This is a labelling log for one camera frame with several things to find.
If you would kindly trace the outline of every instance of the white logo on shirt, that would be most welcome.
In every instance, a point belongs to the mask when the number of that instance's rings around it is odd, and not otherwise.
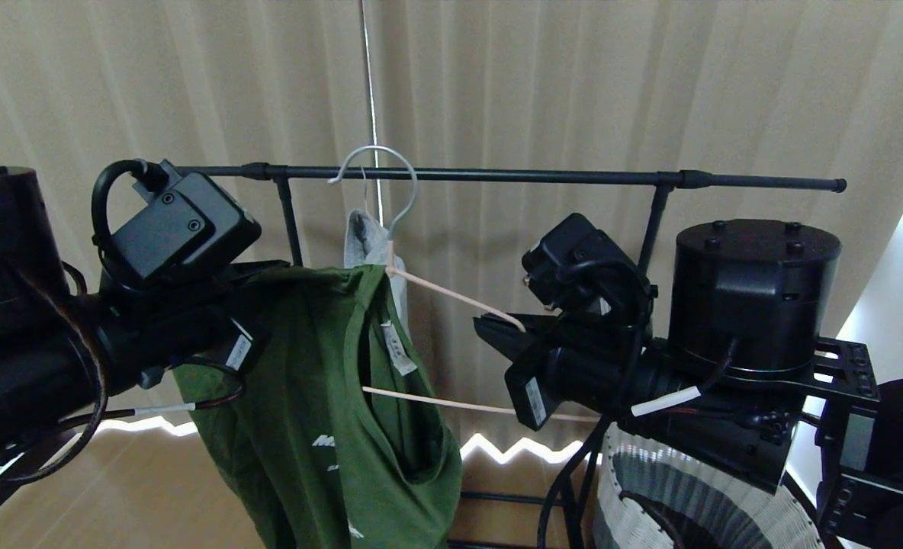
[[[353,528],[353,524],[350,521],[346,522],[347,528],[350,528],[350,535],[357,539],[363,539],[364,535],[360,534],[357,528]]]
[[[313,441],[314,446],[329,446],[330,448],[336,448],[336,439],[330,437],[330,435],[320,435],[319,438],[316,438]]]

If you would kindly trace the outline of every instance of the beige curtain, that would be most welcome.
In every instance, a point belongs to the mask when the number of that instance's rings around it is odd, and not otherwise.
[[[901,214],[903,3],[365,7],[379,138],[416,165],[848,178],[845,194],[674,192],[650,270],[658,333],[685,226],[759,216],[838,234],[845,253],[824,324],[834,334]],[[0,2],[0,163],[40,171],[61,253],[95,289],[88,197],[103,166],[337,163],[371,140],[363,39],[354,2]],[[264,226],[243,259],[287,258],[274,188],[224,183]],[[363,185],[292,190],[306,264],[341,264]],[[383,191],[389,219],[409,188]],[[114,190],[113,223],[139,209],[131,192]],[[636,256],[650,199],[647,188],[424,183],[397,246],[421,277],[537,313],[521,254],[580,211]],[[478,312],[417,288],[410,302],[440,395],[509,406],[508,364],[474,336]],[[168,384],[117,404],[177,397]],[[507,417],[447,417],[462,441],[480,432],[501,448],[581,435],[559,422],[534,435]]]

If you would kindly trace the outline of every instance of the green shirt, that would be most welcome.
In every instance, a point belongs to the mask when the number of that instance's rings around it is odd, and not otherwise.
[[[272,339],[243,372],[245,395],[191,415],[266,546],[443,545],[461,491],[455,438],[437,406],[361,390],[432,395],[382,265],[279,268],[257,281],[271,284],[260,320]],[[391,364],[388,320],[418,366],[407,375]],[[175,377],[188,402],[229,390],[208,368]]]

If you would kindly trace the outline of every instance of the white cable sleeve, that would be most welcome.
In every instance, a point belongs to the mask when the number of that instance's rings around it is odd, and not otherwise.
[[[133,409],[134,415],[159,415],[172,411],[191,411],[197,409],[197,403],[172,404],[171,406],[151,406],[149,409]]]
[[[635,406],[631,407],[631,414],[635,417],[640,417],[656,413],[658,410],[670,409],[672,406],[688,403],[689,400],[698,399],[701,395],[699,387],[693,385],[686,389],[676,390],[675,393],[659,396],[657,399],[649,400],[646,403],[635,404]]]

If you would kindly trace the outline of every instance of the clothing rack pole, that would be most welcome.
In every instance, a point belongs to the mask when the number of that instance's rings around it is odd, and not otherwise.
[[[339,167],[332,166],[284,166],[265,162],[254,162],[242,166],[181,166],[176,168],[181,174],[198,172],[214,177],[244,177],[259,181],[274,181],[278,189],[278,200],[281,202],[285,230],[291,247],[292,264],[302,267],[302,251],[299,246],[299,232],[292,209],[292,193],[288,180],[290,178],[327,178],[336,177]],[[648,224],[644,228],[644,240],[638,256],[638,267],[648,271],[654,243],[657,240],[661,217],[668,202],[668,194],[676,188],[706,187],[745,187],[745,188],[801,188],[813,191],[845,191],[847,183],[842,178],[782,178],[766,176],[730,176],[714,175],[696,170],[678,172],[585,172],[557,170],[479,170],[448,168],[416,168],[420,181],[503,181],[503,183],[545,183],[560,185],[649,185],[655,187],[651,198],[651,212]],[[378,178],[378,180],[407,180],[410,174],[403,168],[349,168],[343,178]],[[542,505],[545,500],[531,496],[516,494],[476,493],[462,491],[464,499],[486,499],[507,501],[511,503],[532,503]],[[583,507],[586,501],[577,501],[574,495],[573,482],[567,477],[561,486],[560,507],[564,512],[564,524],[567,527],[567,546],[570,549],[583,549],[583,535],[580,532],[580,520],[583,518]],[[448,546],[456,549],[527,549],[515,545],[500,543],[475,543],[452,540]]]

